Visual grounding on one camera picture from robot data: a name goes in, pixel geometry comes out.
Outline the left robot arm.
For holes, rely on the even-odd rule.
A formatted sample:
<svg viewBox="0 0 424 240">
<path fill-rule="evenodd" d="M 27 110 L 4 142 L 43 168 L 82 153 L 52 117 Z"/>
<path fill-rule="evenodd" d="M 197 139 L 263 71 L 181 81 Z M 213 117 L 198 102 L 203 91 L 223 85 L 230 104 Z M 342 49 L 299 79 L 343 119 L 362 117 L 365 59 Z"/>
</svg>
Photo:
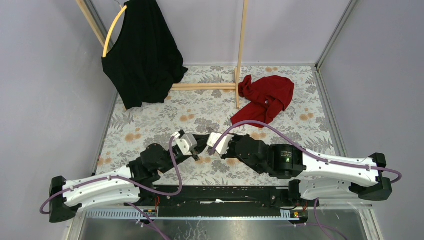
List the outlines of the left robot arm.
<svg viewBox="0 0 424 240">
<path fill-rule="evenodd" d="M 49 216 L 50 223 L 73 219 L 77 212 L 95 207 L 141 203 L 148 206 L 158 195 L 175 196 L 181 192 L 182 179 L 174 192 L 154 189 L 154 182 L 189 158 L 199 160 L 209 144 L 209 135 L 176 132 L 165 149 L 160 144 L 149 145 L 140 156 L 126 165 L 107 173 L 67 180 L 54 177 L 50 183 L 49 198 L 40 213 Z"/>
</svg>

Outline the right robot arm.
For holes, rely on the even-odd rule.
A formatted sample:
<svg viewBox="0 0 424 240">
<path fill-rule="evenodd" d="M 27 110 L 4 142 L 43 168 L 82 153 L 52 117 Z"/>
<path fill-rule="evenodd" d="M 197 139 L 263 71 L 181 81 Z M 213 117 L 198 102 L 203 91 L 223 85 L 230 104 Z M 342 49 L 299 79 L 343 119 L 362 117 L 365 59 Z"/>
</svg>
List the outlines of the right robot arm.
<svg viewBox="0 0 424 240">
<path fill-rule="evenodd" d="M 387 166 L 382 153 L 365 158 L 326 155 L 290 144 L 268 145 L 249 135 L 227 135 L 215 144 L 221 158 L 236 158 L 258 174 L 289 180 L 287 201 L 293 206 L 305 200 L 357 195 L 366 201 L 385 201 L 392 183 L 383 173 Z"/>
</svg>

